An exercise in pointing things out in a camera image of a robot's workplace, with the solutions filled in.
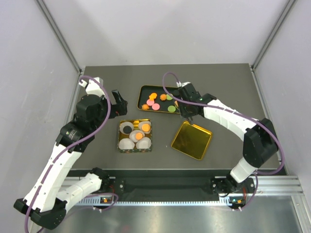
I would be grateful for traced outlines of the white paper cup centre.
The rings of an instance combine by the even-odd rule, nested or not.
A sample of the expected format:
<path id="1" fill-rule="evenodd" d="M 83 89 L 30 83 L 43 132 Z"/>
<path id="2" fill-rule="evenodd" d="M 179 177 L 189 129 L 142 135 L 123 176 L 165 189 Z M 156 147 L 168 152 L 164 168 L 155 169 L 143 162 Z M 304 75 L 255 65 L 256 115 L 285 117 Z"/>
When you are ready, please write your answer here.
<path id="1" fill-rule="evenodd" d="M 141 131 L 141 130 L 133 130 L 133 131 L 129 134 L 129 138 L 130 138 L 134 143 L 138 142 L 138 141 L 135 139 L 135 134 L 138 133 L 138 132 L 143 133 L 144 136 L 145 136 L 145 133 L 144 133 L 143 131 Z"/>

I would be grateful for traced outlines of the green round cookie upper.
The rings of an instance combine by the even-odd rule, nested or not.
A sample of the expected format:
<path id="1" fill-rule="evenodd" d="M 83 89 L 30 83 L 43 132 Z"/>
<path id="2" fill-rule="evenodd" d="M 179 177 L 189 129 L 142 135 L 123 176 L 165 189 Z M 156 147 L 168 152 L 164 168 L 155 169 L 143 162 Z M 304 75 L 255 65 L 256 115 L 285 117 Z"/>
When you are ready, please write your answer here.
<path id="1" fill-rule="evenodd" d="M 170 94 L 167 94 L 166 95 L 166 100 L 167 101 L 171 101 L 171 100 L 173 100 L 173 98 L 172 98 L 172 96 Z"/>

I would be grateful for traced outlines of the orange star cookie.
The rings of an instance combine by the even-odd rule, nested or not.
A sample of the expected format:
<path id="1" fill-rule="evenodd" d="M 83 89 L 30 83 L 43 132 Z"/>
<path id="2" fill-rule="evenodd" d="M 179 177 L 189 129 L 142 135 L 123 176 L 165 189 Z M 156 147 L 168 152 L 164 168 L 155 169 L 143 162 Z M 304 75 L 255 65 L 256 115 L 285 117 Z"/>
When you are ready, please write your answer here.
<path id="1" fill-rule="evenodd" d="M 141 106 L 142 110 L 149 110 L 150 109 L 150 106 L 148 104 L 143 104 Z"/>

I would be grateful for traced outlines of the orange bird cookie left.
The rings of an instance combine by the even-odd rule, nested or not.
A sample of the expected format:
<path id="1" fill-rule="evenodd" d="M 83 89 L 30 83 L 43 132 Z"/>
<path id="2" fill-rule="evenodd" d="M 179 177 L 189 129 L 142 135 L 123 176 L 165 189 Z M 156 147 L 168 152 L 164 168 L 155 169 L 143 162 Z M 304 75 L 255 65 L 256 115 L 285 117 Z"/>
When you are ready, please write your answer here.
<path id="1" fill-rule="evenodd" d="M 149 96 L 149 100 L 155 100 L 157 98 L 157 93 L 152 93 L 150 96 Z"/>

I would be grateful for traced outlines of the green round cookie lower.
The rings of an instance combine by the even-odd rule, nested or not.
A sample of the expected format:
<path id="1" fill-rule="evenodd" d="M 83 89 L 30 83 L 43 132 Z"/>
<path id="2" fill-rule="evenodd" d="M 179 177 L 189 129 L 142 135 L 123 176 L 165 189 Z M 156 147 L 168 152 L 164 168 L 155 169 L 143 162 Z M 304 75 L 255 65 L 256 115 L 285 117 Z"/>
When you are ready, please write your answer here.
<path id="1" fill-rule="evenodd" d="M 171 106 L 168 107 L 168 111 L 169 111 L 170 113 L 174 113 L 174 112 L 176 111 L 176 107 L 173 106 L 173 105 L 171 105 Z"/>

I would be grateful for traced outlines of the white paper cup bottom right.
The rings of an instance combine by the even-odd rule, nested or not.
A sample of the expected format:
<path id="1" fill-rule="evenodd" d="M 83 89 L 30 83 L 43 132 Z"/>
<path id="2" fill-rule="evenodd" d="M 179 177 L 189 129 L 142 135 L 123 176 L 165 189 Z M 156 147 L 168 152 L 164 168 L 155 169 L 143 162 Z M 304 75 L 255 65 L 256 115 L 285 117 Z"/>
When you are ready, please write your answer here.
<path id="1" fill-rule="evenodd" d="M 136 143 L 136 147 L 138 150 L 147 150 L 151 147 L 151 144 L 151 139 L 144 137 Z"/>

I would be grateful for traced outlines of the pink round cookie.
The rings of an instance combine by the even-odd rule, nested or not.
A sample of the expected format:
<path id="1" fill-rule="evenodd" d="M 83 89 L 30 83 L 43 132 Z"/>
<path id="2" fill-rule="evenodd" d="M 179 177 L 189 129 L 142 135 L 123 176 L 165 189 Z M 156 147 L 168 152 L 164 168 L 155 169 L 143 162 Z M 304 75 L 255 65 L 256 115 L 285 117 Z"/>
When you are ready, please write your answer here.
<path id="1" fill-rule="evenodd" d="M 159 105 L 158 103 L 154 103 L 154 104 L 152 105 L 152 109 L 153 109 L 154 111 L 158 111 L 158 110 L 160 109 L 160 105 Z"/>
<path id="2" fill-rule="evenodd" d="M 146 103 L 148 106 L 152 106 L 155 102 L 153 100 L 147 100 Z"/>

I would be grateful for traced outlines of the green round cookie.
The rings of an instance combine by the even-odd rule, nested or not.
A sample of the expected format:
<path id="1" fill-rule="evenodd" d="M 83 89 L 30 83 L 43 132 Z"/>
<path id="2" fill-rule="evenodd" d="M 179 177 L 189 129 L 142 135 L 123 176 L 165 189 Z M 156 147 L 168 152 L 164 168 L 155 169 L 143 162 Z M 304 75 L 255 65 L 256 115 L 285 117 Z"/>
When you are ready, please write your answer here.
<path id="1" fill-rule="evenodd" d="M 171 101 L 171 100 L 173 100 L 173 98 L 172 98 L 172 96 L 170 94 L 167 94 L 166 95 L 166 100 L 167 101 Z"/>
<path id="2" fill-rule="evenodd" d="M 176 107 L 173 106 L 173 105 L 171 105 L 171 106 L 168 107 L 168 111 L 169 111 L 170 113 L 174 113 L 174 112 L 176 111 Z"/>

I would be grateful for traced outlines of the orange flower cookie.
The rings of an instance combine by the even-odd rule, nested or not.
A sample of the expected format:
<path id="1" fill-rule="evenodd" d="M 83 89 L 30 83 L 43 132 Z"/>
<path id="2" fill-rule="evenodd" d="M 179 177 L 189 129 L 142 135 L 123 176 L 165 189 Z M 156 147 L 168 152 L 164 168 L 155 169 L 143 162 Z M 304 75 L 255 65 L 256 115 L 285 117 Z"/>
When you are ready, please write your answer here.
<path id="1" fill-rule="evenodd" d="M 144 137 L 143 133 L 138 132 L 138 133 L 135 134 L 135 139 L 137 141 L 141 140 L 143 137 Z"/>

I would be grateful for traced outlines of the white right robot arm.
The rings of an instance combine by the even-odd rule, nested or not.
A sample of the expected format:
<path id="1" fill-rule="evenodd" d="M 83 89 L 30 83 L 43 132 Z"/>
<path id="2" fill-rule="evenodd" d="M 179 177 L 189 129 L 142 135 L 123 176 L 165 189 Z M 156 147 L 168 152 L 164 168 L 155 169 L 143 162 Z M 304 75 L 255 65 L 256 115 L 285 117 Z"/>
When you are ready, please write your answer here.
<path id="1" fill-rule="evenodd" d="M 242 158 L 218 186 L 222 193 L 240 191 L 245 180 L 269 160 L 279 147 L 272 122 L 264 118 L 248 118 L 224 105 L 211 94 L 200 95 L 190 82 L 177 82 L 173 96 L 183 118 L 200 115 L 234 133 L 243 142 Z"/>

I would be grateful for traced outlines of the black rectangular tray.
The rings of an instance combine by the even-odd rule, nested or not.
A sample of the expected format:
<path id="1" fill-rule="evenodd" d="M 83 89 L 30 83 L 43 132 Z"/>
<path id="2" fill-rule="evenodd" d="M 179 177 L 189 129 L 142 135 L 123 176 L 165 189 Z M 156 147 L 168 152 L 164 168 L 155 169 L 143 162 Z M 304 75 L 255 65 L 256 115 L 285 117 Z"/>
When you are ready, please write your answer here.
<path id="1" fill-rule="evenodd" d="M 140 88 L 137 108 L 142 111 L 179 114 L 177 102 L 162 86 L 144 85 Z"/>

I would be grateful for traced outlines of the black sandwich cookie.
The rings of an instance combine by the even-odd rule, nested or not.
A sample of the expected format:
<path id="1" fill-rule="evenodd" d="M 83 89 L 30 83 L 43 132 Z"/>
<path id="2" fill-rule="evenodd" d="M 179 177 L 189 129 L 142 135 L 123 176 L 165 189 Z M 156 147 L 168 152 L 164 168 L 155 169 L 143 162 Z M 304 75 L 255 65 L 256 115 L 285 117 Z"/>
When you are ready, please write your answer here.
<path id="1" fill-rule="evenodd" d="M 130 134 L 131 131 L 132 131 L 132 128 L 131 128 L 130 126 L 125 126 L 125 127 L 123 128 L 123 133 L 124 133 L 124 134 Z"/>

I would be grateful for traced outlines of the white paper cup bottom left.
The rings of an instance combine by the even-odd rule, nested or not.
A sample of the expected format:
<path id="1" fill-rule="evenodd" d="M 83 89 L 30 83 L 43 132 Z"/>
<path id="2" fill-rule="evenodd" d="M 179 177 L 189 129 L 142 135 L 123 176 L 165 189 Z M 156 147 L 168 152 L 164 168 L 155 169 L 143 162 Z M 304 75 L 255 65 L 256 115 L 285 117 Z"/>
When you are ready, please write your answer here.
<path id="1" fill-rule="evenodd" d="M 135 143 L 129 138 L 124 138 L 119 141 L 118 146 L 120 150 L 133 150 L 135 147 Z"/>

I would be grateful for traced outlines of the gold square tin lid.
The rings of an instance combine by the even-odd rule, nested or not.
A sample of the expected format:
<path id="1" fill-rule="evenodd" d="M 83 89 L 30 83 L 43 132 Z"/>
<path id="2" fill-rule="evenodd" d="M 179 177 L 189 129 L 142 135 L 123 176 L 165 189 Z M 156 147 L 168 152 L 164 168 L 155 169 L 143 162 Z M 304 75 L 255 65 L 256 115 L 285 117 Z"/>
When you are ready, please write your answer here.
<path id="1" fill-rule="evenodd" d="M 173 138 L 171 147 L 195 160 L 201 161 L 212 140 L 212 132 L 184 121 Z"/>

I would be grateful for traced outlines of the white paper cup top left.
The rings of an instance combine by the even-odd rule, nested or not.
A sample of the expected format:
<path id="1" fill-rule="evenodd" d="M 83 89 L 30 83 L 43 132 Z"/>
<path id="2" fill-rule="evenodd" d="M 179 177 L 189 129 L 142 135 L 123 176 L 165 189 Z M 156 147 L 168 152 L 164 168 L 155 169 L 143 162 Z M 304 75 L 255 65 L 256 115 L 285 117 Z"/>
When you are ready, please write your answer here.
<path id="1" fill-rule="evenodd" d="M 128 121 L 127 121 L 127 122 L 123 122 L 123 123 L 120 124 L 120 132 L 121 132 L 122 134 L 124 134 L 124 133 L 123 133 L 123 128 L 124 128 L 125 126 L 130 126 L 130 127 L 132 128 L 132 131 L 133 131 L 133 129 L 134 129 L 133 123 L 128 122 Z"/>

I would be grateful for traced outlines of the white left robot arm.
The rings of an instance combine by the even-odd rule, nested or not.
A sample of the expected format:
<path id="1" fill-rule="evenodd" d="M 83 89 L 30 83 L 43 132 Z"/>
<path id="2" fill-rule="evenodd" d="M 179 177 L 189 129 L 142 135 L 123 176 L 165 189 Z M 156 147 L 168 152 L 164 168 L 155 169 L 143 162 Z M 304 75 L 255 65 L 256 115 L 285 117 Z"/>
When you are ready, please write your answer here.
<path id="1" fill-rule="evenodd" d="M 79 201 L 110 188 L 108 175 L 100 168 L 93 168 L 76 184 L 64 191 L 60 189 L 95 134 L 109 119 L 127 114 L 128 102 L 118 90 L 113 90 L 116 103 L 112 104 L 101 78 L 82 76 L 79 85 L 86 95 L 76 104 L 73 119 L 61 128 L 51 156 L 31 191 L 14 203 L 14 208 L 25 215 L 25 232 L 29 232 L 29 221 L 42 229 L 55 229 Z"/>

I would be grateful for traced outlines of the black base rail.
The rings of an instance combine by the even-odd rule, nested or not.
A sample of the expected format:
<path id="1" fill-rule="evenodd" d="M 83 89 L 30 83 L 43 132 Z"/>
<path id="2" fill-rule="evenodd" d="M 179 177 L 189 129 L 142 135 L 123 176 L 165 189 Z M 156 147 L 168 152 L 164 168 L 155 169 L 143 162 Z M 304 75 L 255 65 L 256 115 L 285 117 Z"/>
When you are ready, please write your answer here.
<path id="1" fill-rule="evenodd" d="M 104 170 L 99 193 L 113 192 L 123 202 L 210 201 L 252 195 L 255 180 L 236 184 L 228 169 Z"/>

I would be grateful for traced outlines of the orange spiky cookie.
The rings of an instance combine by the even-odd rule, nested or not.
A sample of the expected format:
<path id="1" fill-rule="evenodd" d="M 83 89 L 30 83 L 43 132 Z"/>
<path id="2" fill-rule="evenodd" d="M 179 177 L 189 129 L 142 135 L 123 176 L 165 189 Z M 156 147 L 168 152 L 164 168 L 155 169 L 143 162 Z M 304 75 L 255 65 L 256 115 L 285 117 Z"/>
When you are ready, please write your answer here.
<path id="1" fill-rule="evenodd" d="M 161 101 L 165 101 L 165 100 L 166 100 L 166 94 L 160 95 L 160 100 L 161 100 Z"/>

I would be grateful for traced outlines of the gold square cookie tin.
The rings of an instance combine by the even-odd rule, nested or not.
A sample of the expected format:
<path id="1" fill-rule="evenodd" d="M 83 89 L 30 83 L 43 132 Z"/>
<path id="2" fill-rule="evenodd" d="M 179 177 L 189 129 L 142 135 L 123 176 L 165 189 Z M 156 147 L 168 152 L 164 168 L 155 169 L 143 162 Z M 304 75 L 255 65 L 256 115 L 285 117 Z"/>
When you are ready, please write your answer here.
<path id="1" fill-rule="evenodd" d="M 151 152 L 153 148 L 152 129 L 150 119 L 120 121 L 117 143 L 119 152 Z"/>

